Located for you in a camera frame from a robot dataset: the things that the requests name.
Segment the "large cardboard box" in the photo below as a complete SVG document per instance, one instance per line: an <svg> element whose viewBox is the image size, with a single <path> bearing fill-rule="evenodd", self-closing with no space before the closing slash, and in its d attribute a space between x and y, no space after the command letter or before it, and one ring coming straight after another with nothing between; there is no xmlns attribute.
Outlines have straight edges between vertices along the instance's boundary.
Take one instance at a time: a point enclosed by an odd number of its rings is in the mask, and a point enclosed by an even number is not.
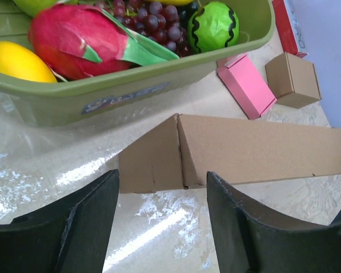
<svg viewBox="0 0 341 273"><path fill-rule="evenodd" d="M119 154L120 192L203 188L341 174L341 129L175 114Z"/></svg>

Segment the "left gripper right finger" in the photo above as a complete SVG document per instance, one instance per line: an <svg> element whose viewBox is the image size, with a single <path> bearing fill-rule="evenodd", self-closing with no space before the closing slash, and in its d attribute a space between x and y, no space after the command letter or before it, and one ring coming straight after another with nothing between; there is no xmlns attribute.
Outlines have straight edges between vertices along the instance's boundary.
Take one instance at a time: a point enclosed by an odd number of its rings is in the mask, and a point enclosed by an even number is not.
<svg viewBox="0 0 341 273"><path fill-rule="evenodd" d="M206 191L220 272L341 272L341 225L280 213L215 172Z"/></svg>

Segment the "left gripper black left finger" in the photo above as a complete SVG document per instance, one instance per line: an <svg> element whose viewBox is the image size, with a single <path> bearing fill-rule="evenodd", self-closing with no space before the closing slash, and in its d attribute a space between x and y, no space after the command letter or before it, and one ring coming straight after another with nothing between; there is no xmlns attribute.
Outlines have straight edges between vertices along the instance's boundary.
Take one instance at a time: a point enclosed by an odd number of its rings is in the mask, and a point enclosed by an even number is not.
<svg viewBox="0 0 341 273"><path fill-rule="evenodd" d="M102 272L118 195L115 169L0 224L0 272Z"/></svg>

